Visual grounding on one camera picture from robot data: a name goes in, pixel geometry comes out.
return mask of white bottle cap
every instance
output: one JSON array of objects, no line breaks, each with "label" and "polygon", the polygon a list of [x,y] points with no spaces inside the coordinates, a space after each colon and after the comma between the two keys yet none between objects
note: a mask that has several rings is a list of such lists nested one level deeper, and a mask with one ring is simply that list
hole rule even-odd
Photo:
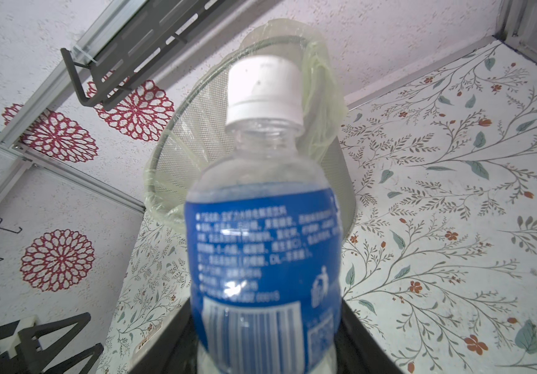
[{"label": "white bottle cap", "polygon": [[227,125],[251,118],[274,118],[304,125],[302,73],[278,56],[252,56],[229,70]]}]

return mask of zip tie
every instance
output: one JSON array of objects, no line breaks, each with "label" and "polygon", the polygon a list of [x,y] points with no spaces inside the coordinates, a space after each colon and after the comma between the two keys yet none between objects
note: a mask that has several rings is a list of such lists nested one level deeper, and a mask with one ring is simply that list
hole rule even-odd
[{"label": "zip tie", "polygon": [[83,49],[79,48],[79,46],[77,44],[74,45],[74,48],[77,49],[78,51],[80,51],[85,57],[88,58],[88,60],[94,62],[95,64],[98,64],[98,61],[94,60],[94,57],[90,56],[86,51],[84,51]]}]

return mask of green leaf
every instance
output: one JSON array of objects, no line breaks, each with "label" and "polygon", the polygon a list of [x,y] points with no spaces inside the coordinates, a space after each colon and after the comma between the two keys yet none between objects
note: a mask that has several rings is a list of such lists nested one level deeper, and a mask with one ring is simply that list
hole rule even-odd
[{"label": "green leaf", "polygon": [[377,312],[374,311],[374,305],[370,303],[367,300],[360,300],[360,303],[364,305],[366,308],[370,309],[370,311],[374,314],[377,314]]},{"label": "green leaf", "polygon": [[493,68],[494,65],[495,65],[495,58],[494,57],[491,57],[491,58],[486,59],[484,61],[484,67],[487,68],[488,71],[491,71],[491,69]]},{"label": "green leaf", "polygon": [[472,168],[472,172],[477,176],[482,176],[484,179],[489,179],[489,172],[478,161],[464,161]]},{"label": "green leaf", "polygon": [[392,175],[393,175],[393,172],[391,170],[389,169],[383,170],[383,174],[381,174],[381,182],[378,182],[378,183],[384,183],[386,180],[391,178]]},{"label": "green leaf", "polygon": [[484,137],[484,132],[479,132],[476,134],[476,139],[474,140],[474,146],[476,148],[480,148],[481,146],[484,146],[487,142],[487,139]]},{"label": "green leaf", "polygon": [[345,282],[348,285],[354,284],[356,278],[356,271],[354,270],[354,265],[347,271],[347,275],[345,276]]},{"label": "green leaf", "polygon": [[522,131],[526,131],[526,130],[528,130],[528,127],[530,127],[536,120],[537,120],[537,118],[533,119],[532,121],[528,121],[528,122],[525,122],[525,123],[523,123],[523,124],[520,124],[520,125],[516,128],[516,131],[518,131],[518,132],[522,132]]},{"label": "green leaf", "polygon": [[531,320],[527,320],[524,326],[516,334],[516,345],[526,351],[527,354],[537,353],[536,329]]},{"label": "green leaf", "polygon": [[466,105],[464,105],[466,108],[472,108],[474,107],[474,104],[476,104],[476,96],[472,95],[470,100],[466,101]]},{"label": "green leaf", "polygon": [[402,276],[406,275],[406,274],[409,273],[409,272],[410,272],[410,266],[408,265],[408,266],[404,267],[403,269],[401,269],[401,270],[399,271],[399,273],[397,273],[397,275],[395,276],[395,279],[398,280],[398,279],[400,279]]},{"label": "green leaf", "polygon": [[449,101],[449,99],[447,99],[445,96],[441,95],[439,96],[439,102],[442,102],[444,104],[447,104],[447,105],[453,105],[451,101]]},{"label": "green leaf", "polygon": [[404,238],[397,235],[393,230],[390,230],[393,233],[393,240],[397,243],[397,246],[400,250],[404,249],[406,247],[406,242],[404,242]]},{"label": "green leaf", "polygon": [[436,170],[436,171],[455,170],[455,169],[446,168],[444,166],[429,166],[426,169],[427,170]]}]

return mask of clear plastic bottle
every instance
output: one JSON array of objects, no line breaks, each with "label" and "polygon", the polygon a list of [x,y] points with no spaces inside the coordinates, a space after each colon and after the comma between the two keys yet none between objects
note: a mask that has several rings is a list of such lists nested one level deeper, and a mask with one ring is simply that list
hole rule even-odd
[{"label": "clear plastic bottle", "polygon": [[334,352],[341,223],[322,169],[295,148],[301,74],[249,57],[232,67],[228,94],[235,150],[185,205],[196,330],[224,373],[309,372]]}]

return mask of blue label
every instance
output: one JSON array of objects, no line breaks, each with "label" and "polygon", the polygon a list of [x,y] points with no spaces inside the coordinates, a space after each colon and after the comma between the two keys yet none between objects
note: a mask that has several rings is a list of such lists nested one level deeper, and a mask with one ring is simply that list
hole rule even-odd
[{"label": "blue label", "polygon": [[191,305],[218,368],[304,373],[339,327],[341,223],[331,189],[185,204]]}]

